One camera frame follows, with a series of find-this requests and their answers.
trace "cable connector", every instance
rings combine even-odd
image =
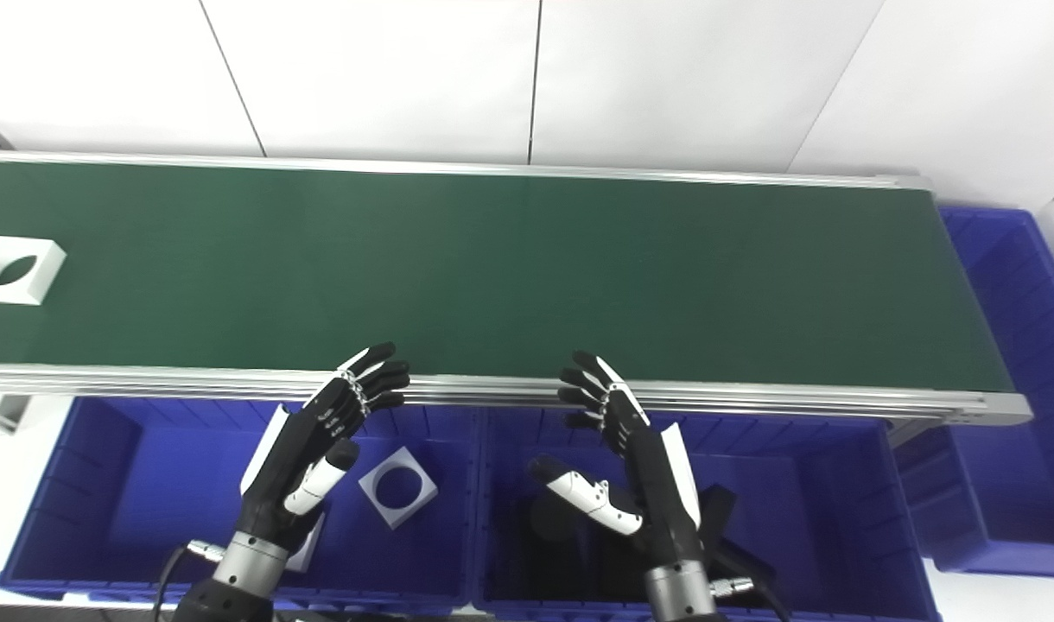
[[[749,577],[736,577],[734,579],[716,579],[707,584],[707,589],[711,591],[711,598],[721,599],[750,591],[754,589],[754,580]]]
[[[223,559],[223,553],[228,551],[227,548],[220,547],[219,544],[206,543],[203,540],[190,540],[186,548],[189,552],[203,558],[211,563],[219,563],[219,560]]]

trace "robotic hand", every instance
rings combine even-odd
[[[529,469],[540,484],[589,519],[630,537],[644,559],[646,596],[657,622],[724,622],[716,598],[757,590],[784,622],[788,613],[769,590],[772,571],[723,537],[734,493],[721,486],[700,497],[677,424],[664,432],[649,419],[629,386],[599,356],[577,351],[582,370],[562,371],[559,399],[582,406],[569,428],[593,428],[625,462],[626,492],[596,481],[553,456],[536,456]],[[708,581],[708,567],[720,577]]]
[[[357,460],[351,434],[373,410],[405,403],[395,390],[409,384],[408,363],[389,362],[395,351],[392,343],[367,347],[338,366],[298,412],[284,410],[275,438],[267,429],[256,452],[266,460],[243,492],[235,536],[227,548],[195,550],[218,565],[184,595],[175,622],[271,621],[271,595],[287,560],[313,530],[320,501]]]

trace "white plastic part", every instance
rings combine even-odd
[[[386,507],[377,500],[377,484],[380,483],[385,473],[394,468],[406,468],[419,475],[419,494],[411,504],[402,508]],[[386,458],[382,464],[373,467],[373,470],[362,477],[357,484],[362,487],[362,491],[366,492],[366,497],[369,497],[370,503],[376,508],[377,513],[380,513],[380,518],[389,524],[390,529],[399,527],[413,513],[419,511],[419,508],[435,499],[438,493],[438,487],[431,481],[431,477],[428,477],[427,471],[424,471],[424,468],[415,461],[415,456],[409,452],[407,447],[396,449],[393,455]]]
[[[571,470],[546,485],[555,495],[562,497],[574,508],[585,512],[589,519],[602,526],[630,536],[642,527],[642,517],[618,509],[611,505],[606,481],[589,484],[582,473]]]
[[[35,264],[21,278],[0,286],[0,303],[41,304],[58,275],[65,252],[52,240],[0,236],[0,275],[9,264],[25,256],[35,256]]]
[[[309,566],[313,563],[313,551],[316,550],[316,544],[318,543],[318,536],[324,531],[324,519],[327,512],[323,512],[318,520],[316,521],[316,526],[313,530],[309,531],[309,537],[305,539],[305,543],[300,547],[300,550],[293,553],[289,561],[285,563],[285,569],[291,571],[309,571]]]
[[[327,462],[326,456],[320,458],[305,472],[300,486],[286,497],[285,508],[297,516],[306,516],[316,505],[320,505],[324,497],[327,497],[331,488],[334,488],[346,474],[345,470]]]
[[[677,482],[677,492],[681,495],[684,510],[688,512],[692,523],[700,527],[700,497],[697,495],[697,480],[692,477],[688,450],[684,448],[681,426],[677,424],[668,426],[665,432],[662,432],[662,443],[665,445],[669,469],[674,470],[674,481]]]
[[[274,416],[270,417],[270,423],[266,425],[266,431],[261,433],[261,438],[258,440],[258,446],[255,447],[254,455],[251,456],[250,463],[247,464],[247,469],[242,472],[242,480],[239,481],[239,495],[247,492],[247,488],[250,488],[251,484],[254,484],[254,478],[258,477],[258,469],[261,469],[261,464],[266,463],[266,456],[270,455],[270,449],[274,446],[274,441],[277,441],[277,434],[281,433],[281,429],[287,421],[290,421],[290,413],[285,411],[282,404],[278,404],[274,409]]]

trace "robot finger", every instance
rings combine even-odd
[[[559,400],[566,402],[567,405],[585,406],[586,409],[592,410],[594,413],[599,413],[603,407],[602,402],[589,394],[587,390],[579,389],[575,386],[563,386],[562,389],[559,389]]]
[[[616,370],[612,370],[609,364],[596,354],[583,350],[574,350],[573,362],[579,366],[585,367],[587,373],[593,374],[601,386],[607,387],[623,382],[621,375],[617,374]]]
[[[348,362],[338,366],[340,371],[350,371],[356,376],[360,376],[366,370],[377,363],[388,362],[389,357],[396,353],[396,344],[392,342],[378,343],[376,346],[367,347],[357,354],[351,356]]]
[[[562,375],[559,375],[562,382],[568,383],[568,385],[579,386],[585,390],[586,393],[590,394],[597,402],[602,402],[603,396],[607,393],[605,387],[600,386],[600,382],[590,375],[586,375],[585,371],[573,370],[570,367],[562,370]]]

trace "circular hole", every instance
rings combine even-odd
[[[404,508],[419,497],[424,481],[412,469],[396,467],[386,470],[377,482],[377,503],[386,508]]]
[[[36,265],[36,256],[28,255],[22,256],[19,259],[14,259],[8,266],[5,266],[0,273],[0,286],[7,286],[8,284],[15,283],[15,280],[20,280],[24,278],[24,275],[28,273],[30,270]]]

